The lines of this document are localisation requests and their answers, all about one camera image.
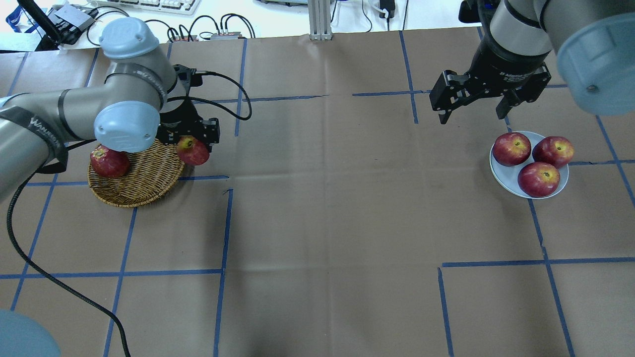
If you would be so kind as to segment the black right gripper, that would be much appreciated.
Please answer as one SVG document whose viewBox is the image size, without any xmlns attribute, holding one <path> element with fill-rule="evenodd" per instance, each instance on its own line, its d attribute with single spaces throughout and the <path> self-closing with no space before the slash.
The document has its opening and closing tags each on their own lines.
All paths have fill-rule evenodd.
<svg viewBox="0 0 635 357">
<path fill-rule="evenodd" d="M 542 55 L 518 55 L 501 47 L 493 38 L 483 38 L 469 70 L 463 75 L 442 71 L 430 92 L 433 111 L 440 124 L 471 101 L 502 97 L 496 115 L 504 119 L 523 102 L 532 103 L 552 79 Z"/>
</svg>

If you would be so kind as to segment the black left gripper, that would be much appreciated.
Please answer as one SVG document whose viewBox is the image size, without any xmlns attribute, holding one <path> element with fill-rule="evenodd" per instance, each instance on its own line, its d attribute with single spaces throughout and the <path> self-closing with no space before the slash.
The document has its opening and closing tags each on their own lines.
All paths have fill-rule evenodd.
<svg viewBox="0 0 635 357">
<path fill-rule="evenodd" d="M 160 113 L 159 141 L 162 144 L 177 144 L 182 136 L 193 136 L 204 141 L 208 152 L 212 152 L 213 146 L 220 142 L 219 120 L 202 119 L 189 98 L 191 88 L 202 86 L 202 75 L 195 68 L 182 64 L 176 64 L 173 68 L 176 81 Z"/>
</svg>

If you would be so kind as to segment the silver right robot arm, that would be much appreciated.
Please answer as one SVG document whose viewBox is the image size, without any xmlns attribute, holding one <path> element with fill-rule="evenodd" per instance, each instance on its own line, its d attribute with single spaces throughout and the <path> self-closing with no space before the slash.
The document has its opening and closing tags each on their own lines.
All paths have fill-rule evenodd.
<svg viewBox="0 0 635 357">
<path fill-rule="evenodd" d="M 634 111 L 632 0 L 464 0 L 458 18 L 480 23 L 483 37 L 469 70 L 445 70 L 430 92 L 441 124 L 479 99 L 501 98 L 499 119 L 535 102 L 551 81 L 549 54 L 581 110 Z"/>
</svg>

